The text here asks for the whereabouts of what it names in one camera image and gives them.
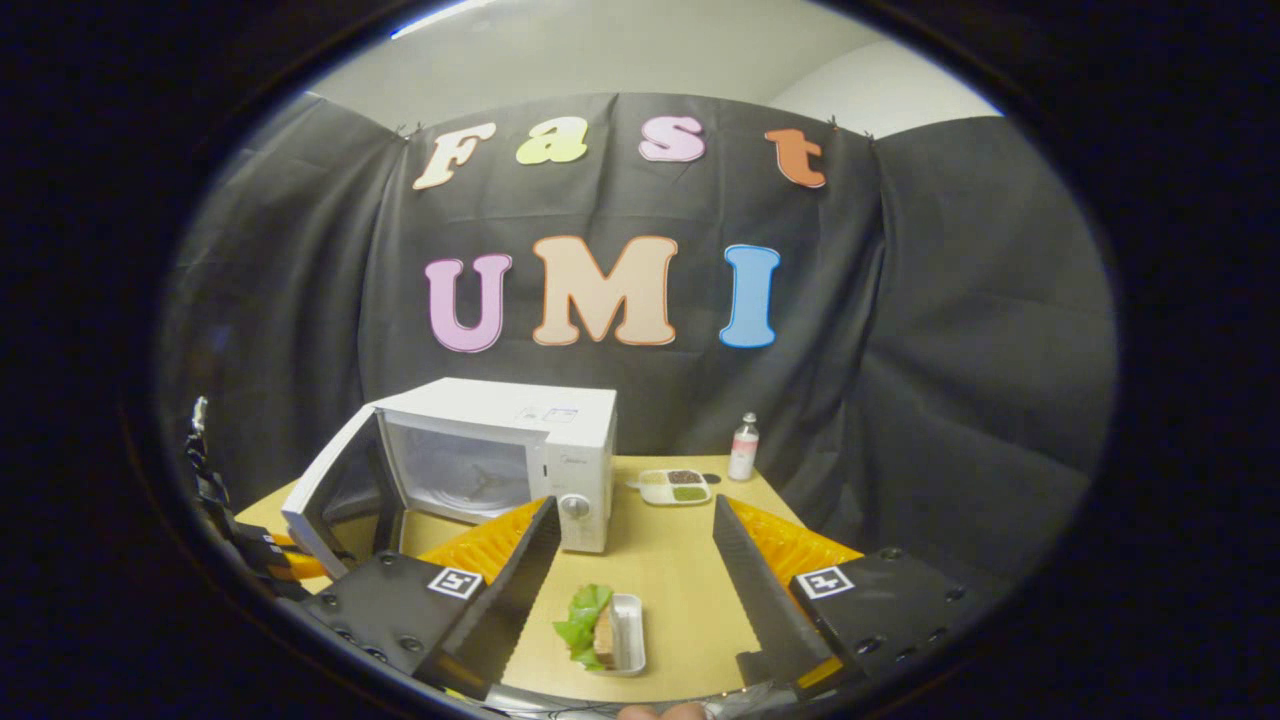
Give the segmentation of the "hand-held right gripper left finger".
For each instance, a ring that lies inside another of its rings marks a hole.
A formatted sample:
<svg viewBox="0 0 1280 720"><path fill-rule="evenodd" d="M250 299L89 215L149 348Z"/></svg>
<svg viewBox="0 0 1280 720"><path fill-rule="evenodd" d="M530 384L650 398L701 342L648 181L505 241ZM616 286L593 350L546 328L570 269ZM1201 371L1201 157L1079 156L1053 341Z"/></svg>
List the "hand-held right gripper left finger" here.
<svg viewBox="0 0 1280 720"><path fill-rule="evenodd" d="M539 498L422 557L380 552L301 606L398 673L484 700L503 678L559 546L556 501Z"/></svg>

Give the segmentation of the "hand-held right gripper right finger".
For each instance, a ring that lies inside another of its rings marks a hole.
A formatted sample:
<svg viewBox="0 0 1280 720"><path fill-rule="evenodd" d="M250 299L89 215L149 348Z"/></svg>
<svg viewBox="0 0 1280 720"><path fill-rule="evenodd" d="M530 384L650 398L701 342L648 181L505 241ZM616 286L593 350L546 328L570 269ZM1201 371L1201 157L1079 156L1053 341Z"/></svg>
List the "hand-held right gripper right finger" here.
<svg viewBox="0 0 1280 720"><path fill-rule="evenodd" d="M904 550L863 553L727 496L712 537L769 678L803 700L913 665L983 607Z"/></svg>

